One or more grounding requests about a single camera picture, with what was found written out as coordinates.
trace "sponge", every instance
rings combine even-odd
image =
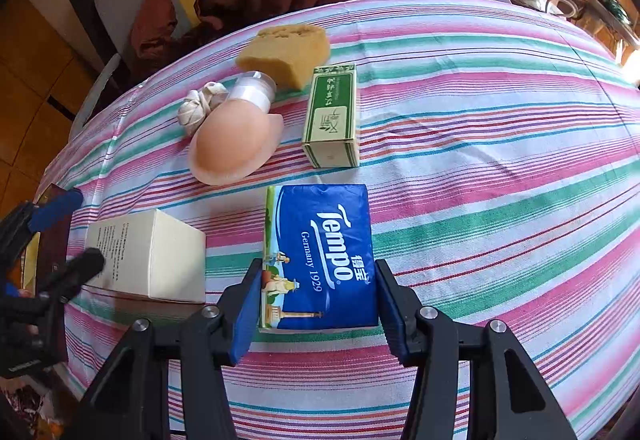
[[[244,72],[257,70],[270,76],[281,89],[302,90],[314,67],[331,54],[322,27],[312,25],[278,26],[262,29],[236,58]]]

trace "white box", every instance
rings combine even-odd
[[[152,299],[204,302],[205,234],[161,210],[89,225],[87,247],[104,255],[88,285]]]

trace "floor tile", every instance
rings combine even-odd
[[[6,183],[9,180],[9,173],[11,173],[11,166],[4,160],[0,160],[0,201],[2,201],[4,188],[6,188]]]
[[[0,10],[0,60],[43,99],[71,61],[70,47],[29,0]]]
[[[53,106],[44,103],[22,141],[14,167],[34,180],[39,180],[49,162],[65,147],[71,121]]]
[[[53,85],[50,95],[75,115],[94,84],[94,80],[93,75],[78,59],[72,59]]]
[[[42,99],[0,63],[0,159],[4,162],[14,163],[41,104]]]
[[[37,188],[38,183],[35,180],[13,168],[0,203],[0,218],[7,216],[21,202],[33,201]]]

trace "tempo tissue pack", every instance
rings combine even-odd
[[[367,188],[267,189],[260,328],[378,325]]]

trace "green and white box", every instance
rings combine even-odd
[[[356,64],[317,66],[306,107],[302,149],[313,167],[360,164]]]

